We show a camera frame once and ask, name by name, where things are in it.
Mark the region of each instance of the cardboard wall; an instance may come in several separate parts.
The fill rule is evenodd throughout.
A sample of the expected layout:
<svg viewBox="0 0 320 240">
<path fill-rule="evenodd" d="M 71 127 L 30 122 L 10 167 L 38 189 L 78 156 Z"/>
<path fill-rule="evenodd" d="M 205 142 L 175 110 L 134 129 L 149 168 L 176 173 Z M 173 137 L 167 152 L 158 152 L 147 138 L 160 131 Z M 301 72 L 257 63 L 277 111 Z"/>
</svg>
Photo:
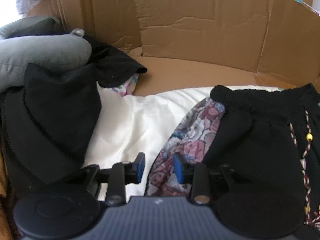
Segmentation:
<svg viewBox="0 0 320 240">
<path fill-rule="evenodd" d="M 42 0 L 29 12 L 35 15 L 55 16 L 65 31 L 82 28 L 125 52 L 141 46 L 133 0 Z"/>
<path fill-rule="evenodd" d="M 134 0 L 143 55 L 315 82 L 320 17 L 293 0 Z"/>
</svg>

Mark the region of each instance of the metal screw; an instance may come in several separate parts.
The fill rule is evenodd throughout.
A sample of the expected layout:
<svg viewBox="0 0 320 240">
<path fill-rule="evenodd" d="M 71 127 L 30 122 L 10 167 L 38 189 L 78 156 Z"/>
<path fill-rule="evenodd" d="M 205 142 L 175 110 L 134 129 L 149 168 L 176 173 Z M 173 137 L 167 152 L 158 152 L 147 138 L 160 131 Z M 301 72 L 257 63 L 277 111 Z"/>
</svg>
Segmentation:
<svg viewBox="0 0 320 240">
<path fill-rule="evenodd" d="M 113 195 L 113 196 L 108 197 L 107 201 L 111 205 L 116 205 L 116 204 L 121 203 L 123 201 L 123 199 L 119 195 Z"/>
<path fill-rule="evenodd" d="M 210 198 L 206 195 L 198 195 L 193 199 L 197 204 L 208 204 Z"/>
</svg>

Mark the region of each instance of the ribbed surface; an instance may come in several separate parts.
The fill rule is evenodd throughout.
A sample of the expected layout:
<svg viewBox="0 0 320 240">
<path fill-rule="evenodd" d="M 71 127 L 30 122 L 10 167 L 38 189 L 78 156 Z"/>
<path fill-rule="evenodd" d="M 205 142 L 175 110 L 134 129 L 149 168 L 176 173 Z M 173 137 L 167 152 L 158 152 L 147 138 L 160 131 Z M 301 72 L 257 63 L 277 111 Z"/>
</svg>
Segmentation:
<svg viewBox="0 0 320 240">
<path fill-rule="evenodd" d="M 93 229 L 72 240 L 150 239 L 249 240 L 224 228 L 209 208 L 194 206 L 184 197 L 132 197 L 123 207 L 109 208 Z"/>
</svg>

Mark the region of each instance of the round black disc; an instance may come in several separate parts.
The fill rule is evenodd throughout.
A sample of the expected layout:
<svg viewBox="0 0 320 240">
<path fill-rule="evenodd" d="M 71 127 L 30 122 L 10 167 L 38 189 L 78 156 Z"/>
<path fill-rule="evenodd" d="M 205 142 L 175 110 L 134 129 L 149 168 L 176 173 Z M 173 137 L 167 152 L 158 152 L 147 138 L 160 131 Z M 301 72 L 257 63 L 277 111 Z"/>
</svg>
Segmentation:
<svg viewBox="0 0 320 240">
<path fill-rule="evenodd" d="M 235 233 L 275 239 L 292 233 L 303 219 L 303 208 L 285 193 L 227 193 L 217 203 L 220 221 Z"/>
<path fill-rule="evenodd" d="M 100 214 L 88 192 L 30 194 L 14 209 L 19 230 L 31 239 L 68 239 L 90 228 Z"/>
</svg>

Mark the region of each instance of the cardboard bottom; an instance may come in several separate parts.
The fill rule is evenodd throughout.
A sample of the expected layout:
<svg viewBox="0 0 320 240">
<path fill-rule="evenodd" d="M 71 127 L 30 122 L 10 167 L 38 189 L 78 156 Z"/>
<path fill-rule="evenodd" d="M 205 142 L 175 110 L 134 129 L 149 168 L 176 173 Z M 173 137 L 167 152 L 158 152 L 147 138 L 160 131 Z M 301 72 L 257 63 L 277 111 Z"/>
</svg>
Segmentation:
<svg viewBox="0 0 320 240">
<path fill-rule="evenodd" d="M 139 57 L 132 58 L 148 68 L 139 76 L 134 95 L 147 96 L 157 93 L 216 85 L 260 85 L 279 88 L 294 88 L 294 85 L 279 81 L 263 73 L 180 59 Z"/>
</svg>

